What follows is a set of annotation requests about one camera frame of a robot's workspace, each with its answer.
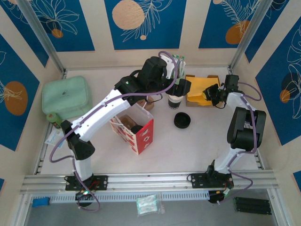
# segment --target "gray floor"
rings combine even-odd
[[[267,199],[265,191],[247,191],[239,197]],[[74,203],[30,208],[27,226],[276,226],[274,215],[235,212],[232,201],[220,206],[208,201],[164,202],[164,214],[137,216],[135,202],[103,202],[89,213]]]

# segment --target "mint green pouch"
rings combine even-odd
[[[82,76],[49,82],[42,91],[42,110],[55,112],[62,120],[83,115],[93,107],[87,81]]]

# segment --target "white table surface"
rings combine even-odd
[[[121,77],[129,75],[139,67],[103,68],[94,70],[68,71],[67,78],[82,75],[90,85],[93,104],[99,103],[114,88]],[[227,68],[187,67],[187,74],[198,77],[218,75],[224,81]],[[226,152],[227,131],[233,112],[226,106],[186,107],[183,101],[179,109],[172,110],[167,104],[167,95],[155,103],[150,111],[154,116],[154,141],[140,155],[136,155],[124,140],[116,135],[109,123],[101,127],[91,139],[96,148],[92,156],[94,173],[156,173],[204,171],[213,159]],[[191,117],[190,126],[179,129],[174,125],[174,116],[185,112]],[[70,160],[50,163],[49,155],[52,146],[48,146],[41,174],[71,174]],[[71,150],[65,142],[57,149],[54,159],[69,155]],[[257,164],[253,155],[243,156],[234,170],[256,170]]]

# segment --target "small plastic bag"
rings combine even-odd
[[[152,194],[136,200],[138,216],[150,213],[164,213],[165,209],[162,204],[161,193]]]

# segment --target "paper cup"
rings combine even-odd
[[[181,104],[181,101],[183,100],[183,97],[184,96],[177,97],[177,96],[168,95],[168,106],[171,109],[177,109],[177,108],[179,108],[179,106]]]

